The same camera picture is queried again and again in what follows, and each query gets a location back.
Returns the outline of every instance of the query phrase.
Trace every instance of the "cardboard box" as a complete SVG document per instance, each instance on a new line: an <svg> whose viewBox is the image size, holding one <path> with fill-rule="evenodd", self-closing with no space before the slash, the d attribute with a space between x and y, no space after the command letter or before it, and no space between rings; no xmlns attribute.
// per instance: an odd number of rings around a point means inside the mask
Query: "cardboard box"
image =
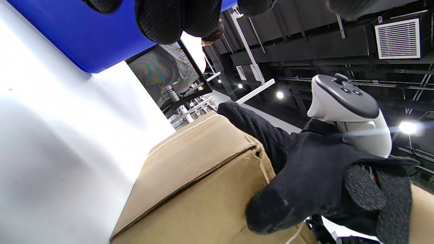
<svg viewBox="0 0 434 244"><path fill-rule="evenodd" d="M259 236L244 216L273 177L262 145L210 112L151 150L111 243L285 244L297 228ZM302 225L291 243L316 243Z"/></svg>

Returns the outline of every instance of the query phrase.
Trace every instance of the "person's arm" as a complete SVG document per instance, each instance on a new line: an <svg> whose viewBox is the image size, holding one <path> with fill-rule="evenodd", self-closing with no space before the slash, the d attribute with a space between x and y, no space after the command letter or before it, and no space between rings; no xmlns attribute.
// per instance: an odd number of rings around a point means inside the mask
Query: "person's arm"
<svg viewBox="0 0 434 244"><path fill-rule="evenodd" d="M410 244L433 243L434 195L411 185Z"/></svg>
<svg viewBox="0 0 434 244"><path fill-rule="evenodd" d="M274 171L279 173L288 160L288 148L296 147L296 137L270 122L255 112L241 107L235 102L219 104L217 113L225 116L235 127L256 138L270 158Z"/></svg>

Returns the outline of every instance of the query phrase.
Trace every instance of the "white panel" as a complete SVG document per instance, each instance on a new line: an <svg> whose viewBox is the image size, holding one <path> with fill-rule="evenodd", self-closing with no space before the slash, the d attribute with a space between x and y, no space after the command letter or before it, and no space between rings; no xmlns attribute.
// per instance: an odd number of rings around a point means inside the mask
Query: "white panel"
<svg viewBox="0 0 434 244"><path fill-rule="evenodd" d="M257 81L261 81L261 78L259 77L258 71L256 70L256 67L254 64L250 65L250 68L252 69L253 75L255 76L255 79Z"/></svg>
<svg viewBox="0 0 434 244"><path fill-rule="evenodd" d="M237 71L242 80L247 80L246 75L244 74L244 70L241 66L237 66Z"/></svg>
<svg viewBox="0 0 434 244"><path fill-rule="evenodd" d="M81 71L0 0L0 243L108 244L175 132L125 62Z"/></svg>
<svg viewBox="0 0 434 244"><path fill-rule="evenodd" d="M415 59L421 57L419 19L375 26L380 59Z"/></svg>

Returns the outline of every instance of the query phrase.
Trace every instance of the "dark hair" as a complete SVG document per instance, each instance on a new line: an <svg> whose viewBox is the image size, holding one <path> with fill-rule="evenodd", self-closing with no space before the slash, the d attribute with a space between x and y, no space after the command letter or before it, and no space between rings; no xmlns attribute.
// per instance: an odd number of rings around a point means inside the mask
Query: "dark hair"
<svg viewBox="0 0 434 244"><path fill-rule="evenodd" d="M223 33L224 33L224 21L222 19L219 19L217 30L215 30L213 33L209 34L208 36L202 38L202 41L204 42L218 41L223 37Z"/></svg>

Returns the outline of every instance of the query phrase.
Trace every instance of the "cable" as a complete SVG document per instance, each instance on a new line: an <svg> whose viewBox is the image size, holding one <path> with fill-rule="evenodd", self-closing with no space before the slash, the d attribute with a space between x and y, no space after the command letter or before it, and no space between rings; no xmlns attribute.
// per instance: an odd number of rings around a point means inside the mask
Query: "cable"
<svg viewBox="0 0 434 244"><path fill-rule="evenodd" d="M416 172L414 172L413 174L409 175L409 177L415 176L417 173L419 173L420 168L416 167Z"/></svg>
<svg viewBox="0 0 434 244"><path fill-rule="evenodd" d="M303 228L304 223L300 223L300 227L298 227L297 232L293 235L285 244L290 244L297 236L300 234L301 229Z"/></svg>

